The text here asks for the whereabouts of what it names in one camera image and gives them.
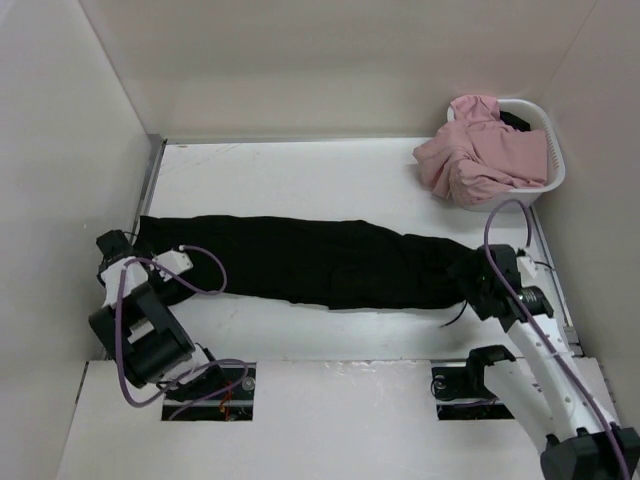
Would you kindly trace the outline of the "black trousers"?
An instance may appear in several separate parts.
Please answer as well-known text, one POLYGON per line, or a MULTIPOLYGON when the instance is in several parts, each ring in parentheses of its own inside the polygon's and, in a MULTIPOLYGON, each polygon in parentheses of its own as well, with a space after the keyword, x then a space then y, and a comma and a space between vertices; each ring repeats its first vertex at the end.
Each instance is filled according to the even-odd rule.
POLYGON ((362 220, 207 215, 140 220, 135 248, 192 246, 183 277, 203 290, 331 310, 444 309, 463 301, 449 274, 472 249, 362 220))

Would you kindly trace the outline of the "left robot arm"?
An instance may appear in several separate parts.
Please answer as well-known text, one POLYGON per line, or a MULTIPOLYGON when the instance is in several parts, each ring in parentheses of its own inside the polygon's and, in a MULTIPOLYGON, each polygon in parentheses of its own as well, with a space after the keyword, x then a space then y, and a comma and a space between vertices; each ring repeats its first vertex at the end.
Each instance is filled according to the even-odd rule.
POLYGON ((124 386, 154 385, 178 402, 214 398, 231 381, 211 352, 196 345, 169 308, 181 287, 190 293, 217 295, 228 284, 220 260, 208 250, 179 245, 159 255, 136 249, 121 230, 96 240, 102 254, 98 281, 103 305, 89 325, 106 353, 116 362, 124 386), (184 275, 195 268, 194 253, 217 265, 221 281, 198 286, 184 275))

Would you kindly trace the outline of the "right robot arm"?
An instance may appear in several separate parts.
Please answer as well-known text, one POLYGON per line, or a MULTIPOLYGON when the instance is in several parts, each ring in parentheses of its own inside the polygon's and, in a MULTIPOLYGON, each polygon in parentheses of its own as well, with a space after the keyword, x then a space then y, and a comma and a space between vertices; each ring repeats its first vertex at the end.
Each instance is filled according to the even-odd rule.
POLYGON ((553 308, 537 285, 525 286, 523 251, 485 245, 454 263, 449 275, 482 319, 495 318, 530 371, 502 345, 469 353, 464 384, 492 394, 525 430, 546 479, 630 479, 639 435, 622 427, 587 386, 553 308))

